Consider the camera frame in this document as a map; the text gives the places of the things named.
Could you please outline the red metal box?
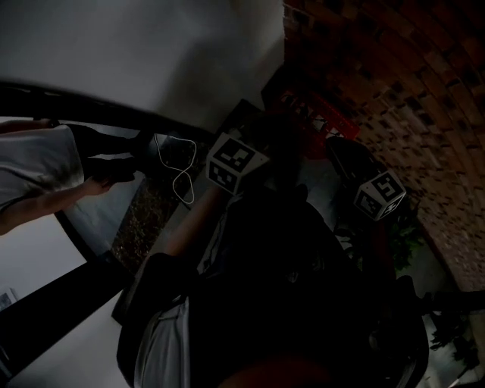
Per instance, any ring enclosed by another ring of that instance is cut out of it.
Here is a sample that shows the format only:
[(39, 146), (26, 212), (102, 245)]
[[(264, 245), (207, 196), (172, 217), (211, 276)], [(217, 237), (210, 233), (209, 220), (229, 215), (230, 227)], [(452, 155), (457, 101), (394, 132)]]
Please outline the red metal box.
[(278, 97), (288, 89), (286, 88), (282, 92), (279, 92), (277, 96), (273, 97), (270, 102), (270, 109), (272, 111), (280, 111), (289, 115), (291, 122), (296, 125), (297, 139), (299, 141), (299, 147), (302, 154), (311, 160), (320, 160), (327, 157), (326, 152), (326, 142), (329, 139), (323, 139), (319, 136), (311, 135), (308, 130), (306, 130), (302, 125), (300, 125), (296, 119), (290, 114), (289, 111), (283, 109), (282, 106), (277, 102)]

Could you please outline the person's right forearm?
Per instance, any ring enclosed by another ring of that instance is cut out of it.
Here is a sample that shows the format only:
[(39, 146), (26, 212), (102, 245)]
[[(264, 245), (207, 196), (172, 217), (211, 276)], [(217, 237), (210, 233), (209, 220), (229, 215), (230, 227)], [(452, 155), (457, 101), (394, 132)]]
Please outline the person's right forearm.
[(383, 282), (393, 282), (396, 279), (385, 220), (377, 221), (368, 228), (368, 235), (365, 238), (363, 270)]

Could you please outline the person's left forearm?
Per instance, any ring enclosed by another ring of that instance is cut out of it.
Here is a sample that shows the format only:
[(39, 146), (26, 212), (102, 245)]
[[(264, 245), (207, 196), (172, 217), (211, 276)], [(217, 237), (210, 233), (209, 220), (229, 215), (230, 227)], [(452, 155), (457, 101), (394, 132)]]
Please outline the person's left forearm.
[(183, 257), (207, 245), (206, 239), (211, 238), (229, 199), (229, 193), (219, 186), (209, 187), (167, 238), (161, 252)]

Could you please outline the person's dark shirt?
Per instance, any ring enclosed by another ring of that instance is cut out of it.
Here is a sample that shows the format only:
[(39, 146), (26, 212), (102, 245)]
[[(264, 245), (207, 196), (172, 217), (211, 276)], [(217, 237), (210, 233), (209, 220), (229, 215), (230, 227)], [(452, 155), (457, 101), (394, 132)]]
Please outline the person's dark shirt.
[(117, 348), (130, 388), (417, 388), (411, 280), (357, 268), (304, 186), (228, 202), (206, 242), (146, 261)]

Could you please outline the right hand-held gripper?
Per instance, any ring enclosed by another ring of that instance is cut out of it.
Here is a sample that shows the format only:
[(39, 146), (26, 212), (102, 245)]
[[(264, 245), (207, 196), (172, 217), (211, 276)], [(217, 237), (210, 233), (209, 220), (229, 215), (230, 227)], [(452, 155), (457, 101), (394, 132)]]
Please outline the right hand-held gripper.
[(326, 152), (351, 203), (374, 221), (396, 210), (406, 189), (394, 171), (359, 142), (332, 136)]

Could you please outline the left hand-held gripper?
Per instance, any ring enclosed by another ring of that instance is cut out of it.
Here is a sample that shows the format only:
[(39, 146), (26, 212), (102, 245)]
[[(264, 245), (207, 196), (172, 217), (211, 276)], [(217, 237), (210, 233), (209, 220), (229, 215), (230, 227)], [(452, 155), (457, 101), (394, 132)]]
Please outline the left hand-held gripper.
[(285, 192), (296, 185), (301, 159), (294, 120), (258, 113), (219, 136), (208, 153), (206, 176), (235, 196), (264, 183)]

